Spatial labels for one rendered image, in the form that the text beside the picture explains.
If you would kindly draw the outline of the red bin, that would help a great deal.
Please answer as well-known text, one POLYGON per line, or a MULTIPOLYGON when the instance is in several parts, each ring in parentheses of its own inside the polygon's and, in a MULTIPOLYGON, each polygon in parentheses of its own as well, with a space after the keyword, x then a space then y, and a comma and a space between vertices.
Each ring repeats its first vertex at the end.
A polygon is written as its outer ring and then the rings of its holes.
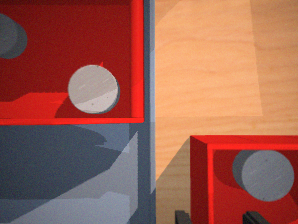
POLYGON ((271 224, 298 224, 298 135, 190 135, 190 195, 192 224, 243 224, 246 211, 257 211, 271 224), (264 202, 241 188, 232 173, 241 150, 283 154, 294 169, 290 192, 264 202))
POLYGON ((0 13, 27 34, 21 55, 0 57, 0 118, 8 118, 0 125, 139 122, 144 111, 141 0, 0 0, 0 13), (106 113, 84 113, 69 98, 70 78, 87 65, 104 67, 119 83, 119 101, 106 113))

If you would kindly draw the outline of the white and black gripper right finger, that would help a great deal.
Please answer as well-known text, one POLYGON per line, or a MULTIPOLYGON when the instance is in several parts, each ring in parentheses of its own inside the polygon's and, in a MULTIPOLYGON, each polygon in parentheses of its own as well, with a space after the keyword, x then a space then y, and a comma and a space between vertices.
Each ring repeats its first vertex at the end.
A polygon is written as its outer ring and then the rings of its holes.
POLYGON ((246 211, 242 216, 243 224, 270 224, 262 215, 257 211, 246 211))

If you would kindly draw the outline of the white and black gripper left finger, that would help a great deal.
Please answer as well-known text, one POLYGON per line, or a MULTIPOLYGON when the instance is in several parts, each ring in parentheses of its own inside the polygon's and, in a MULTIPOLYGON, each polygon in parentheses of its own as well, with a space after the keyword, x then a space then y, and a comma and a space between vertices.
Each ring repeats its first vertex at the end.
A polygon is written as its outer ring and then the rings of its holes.
POLYGON ((189 213, 185 213, 185 210, 175 210, 175 224, 192 224, 189 213))

